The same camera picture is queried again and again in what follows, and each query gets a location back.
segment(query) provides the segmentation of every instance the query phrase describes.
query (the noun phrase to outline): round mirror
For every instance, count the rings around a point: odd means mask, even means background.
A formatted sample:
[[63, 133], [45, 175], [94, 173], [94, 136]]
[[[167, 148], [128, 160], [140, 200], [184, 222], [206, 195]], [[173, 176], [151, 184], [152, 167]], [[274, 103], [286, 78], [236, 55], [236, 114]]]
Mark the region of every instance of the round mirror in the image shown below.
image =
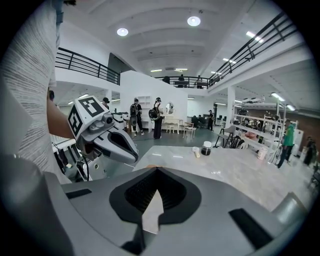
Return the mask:
[[169, 102], [166, 106], [165, 106], [165, 111], [167, 114], [171, 115], [175, 112], [175, 106], [172, 104], [172, 102]]

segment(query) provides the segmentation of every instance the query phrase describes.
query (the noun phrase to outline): black railing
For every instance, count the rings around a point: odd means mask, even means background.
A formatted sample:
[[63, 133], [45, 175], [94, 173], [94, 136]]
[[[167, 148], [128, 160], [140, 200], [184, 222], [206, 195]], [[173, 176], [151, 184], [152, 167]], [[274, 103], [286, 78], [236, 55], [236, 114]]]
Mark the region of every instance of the black railing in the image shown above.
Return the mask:
[[235, 69], [243, 64], [254, 60], [257, 55], [274, 46], [298, 30], [292, 21], [282, 12], [271, 20], [255, 37], [251, 38], [244, 46], [232, 55], [215, 74], [209, 77], [209, 86], [213, 86], [221, 79], [231, 74]]
[[61, 69], [81, 72], [120, 85], [119, 73], [71, 50], [59, 47], [56, 54], [55, 66]]
[[209, 86], [209, 79], [205, 77], [184, 76], [183, 80], [181, 76], [161, 76], [155, 78], [177, 88], [208, 89]]

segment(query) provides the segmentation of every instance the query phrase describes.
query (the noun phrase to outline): person in green shirt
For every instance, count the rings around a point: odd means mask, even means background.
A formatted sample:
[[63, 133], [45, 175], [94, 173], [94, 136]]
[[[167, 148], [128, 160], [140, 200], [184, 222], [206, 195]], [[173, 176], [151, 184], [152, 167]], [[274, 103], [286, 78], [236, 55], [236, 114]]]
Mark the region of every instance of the person in green shirt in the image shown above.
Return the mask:
[[277, 165], [278, 168], [280, 168], [282, 166], [282, 164], [284, 163], [289, 147], [292, 147], [294, 144], [294, 129], [295, 128], [291, 124], [290, 119], [287, 119], [285, 121], [285, 126], [287, 128], [286, 128], [286, 133], [285, 133], [283, 144], [282, 144], [282, 153], [281, 153], [280, 161]]

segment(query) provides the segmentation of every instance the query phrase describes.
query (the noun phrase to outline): fluorescent light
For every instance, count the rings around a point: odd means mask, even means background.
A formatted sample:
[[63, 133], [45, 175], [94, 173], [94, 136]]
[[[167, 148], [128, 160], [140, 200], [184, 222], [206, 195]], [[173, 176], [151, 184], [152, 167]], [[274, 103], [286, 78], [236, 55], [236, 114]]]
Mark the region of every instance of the fluorescent light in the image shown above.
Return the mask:
[[81, 98], [86, 97], [86, 96], [88, 96], [88, 95], [89, 95], [89, 94], [88, 94], [88, 93], [86, 93], [86, 94], [84, 94], [84, 95], [82, 95], [82, 96], [78, 97], [78, 99], [81, 99]]
[[121, 27], [121, 28], [119, 28], [117, 31], [116, 31], [116, 33], [119, 35], [119, 36], [121, 36], [121, 37], [124, 37], [124, 36], [126, 36], [126, 35], [128, 35], [128, 29], [126, 29], [126, 28], [124, 28], [124, 27]]
[[277, 98], [279, 101], [284, 102], [284, 98], [280, 97], [278, 94], [276, 94], [275, 92], [271, 93], [271, 95], [275, 98]]
[[201, 19], [196, 16], [192, 16], [192, 17], [188, 18], [187, 22], [190, 26], [196, 27], [201, 23]]
[[223, 60], [224, 60], [225, 62], [230, 62], [230, 63], [234, 63], [234, 64], [237, 63], [237, 62], [235, 62], [235, 61], [233, 61], [233, 60], [231, 60], [231, 59], [227, 59], [227, 58], [223, 58]]
[[291, 105], [286, 105], [286, 107], [288, 108], [288, 109], [290, 109], [291, 111], [295, 111], [296, 109], [293, 107], [293, 106], [291, 106]]
[[[250, 32], [250, 31], [248, 31], [248, 32], [246, 33], [246, 35], [249, 36], [249, 37], [251, 37], [251, 38], [254, 38], [254, 37], [256, 36], [254, 33]], [[259, 43], [262, 43], [262, 42], [264, 41], [264, 40], [261, 39], [261, 37], [259, 37], [259, 36], [257, 36], [254, 40], [259, 41]]]

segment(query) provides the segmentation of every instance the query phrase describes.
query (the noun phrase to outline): white column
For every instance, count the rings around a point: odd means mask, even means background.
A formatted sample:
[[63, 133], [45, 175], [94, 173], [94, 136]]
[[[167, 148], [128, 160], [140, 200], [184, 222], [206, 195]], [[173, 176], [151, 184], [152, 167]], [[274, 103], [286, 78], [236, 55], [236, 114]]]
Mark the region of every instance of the white column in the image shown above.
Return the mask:
[[230, 86], [228, 87], [228, 106], [226, 110], [226, 123], [225, 123], [226, 128], [229, 128], [231, 125], [230, 122], [235, 112], [235, 106], [234, 106], [235, 99], [236, 99], [235, 88]]
[[111, 102], [111, 100], [112, 100], [112, 90], [106, 90], [105, 96], [109, 99], [110, 103], [108, 103], [108, 106], [109, 106], [110, 112], [112, 113], [114, 111], [113, 108], [112, 108], [112, 102]]

